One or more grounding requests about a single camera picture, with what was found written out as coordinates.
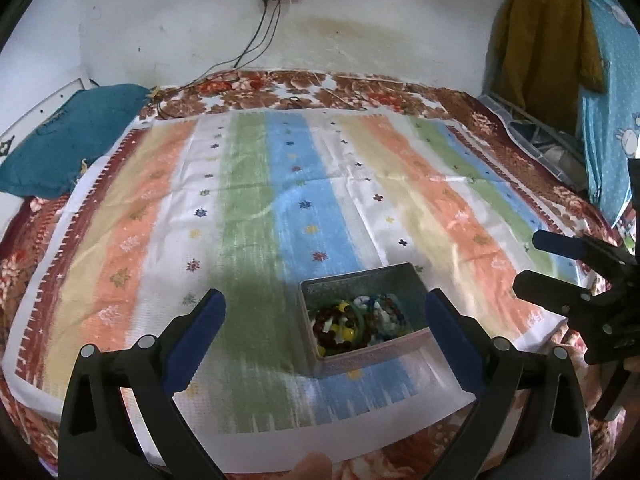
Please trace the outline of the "left hand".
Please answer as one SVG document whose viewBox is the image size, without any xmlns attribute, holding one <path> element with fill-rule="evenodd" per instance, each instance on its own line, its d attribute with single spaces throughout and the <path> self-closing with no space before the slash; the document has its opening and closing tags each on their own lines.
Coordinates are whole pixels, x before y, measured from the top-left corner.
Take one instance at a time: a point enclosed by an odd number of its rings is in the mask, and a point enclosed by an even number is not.
<svg viewBox="0 0 640 480">
<path fill-rule="evenodd" d="M 326 454 L 310 453 L 286 476 L 291 480 L 331 480 L 332 462 Z"/>
</svg>

